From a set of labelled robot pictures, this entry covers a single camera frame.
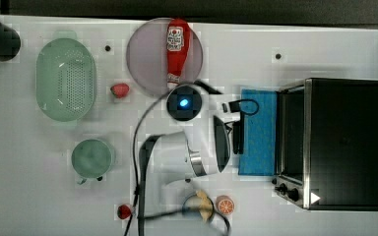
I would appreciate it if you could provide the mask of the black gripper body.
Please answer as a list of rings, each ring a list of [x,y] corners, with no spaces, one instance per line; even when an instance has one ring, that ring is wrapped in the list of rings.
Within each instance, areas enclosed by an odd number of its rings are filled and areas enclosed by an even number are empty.
[[[242,154],[244,152],[244,113],[240,108],[241,100],[234,100],[228,104],[223,104],[222,109],[224,113],[238,113],[239,119],[231,121],[232,127],[232,145],[234,154]]]

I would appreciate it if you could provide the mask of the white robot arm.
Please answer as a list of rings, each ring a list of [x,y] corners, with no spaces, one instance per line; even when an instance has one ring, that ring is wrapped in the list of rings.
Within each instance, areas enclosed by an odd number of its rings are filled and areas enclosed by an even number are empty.
[[[229,125],[241,120],[241,100],[197,81],[164,94],[167,115],[179,132],[149,136],[133,150],[140,170],[136,188],[138,233],[145,236],[148,208],[159,207],[169,184],[222,172],[229,162]]]

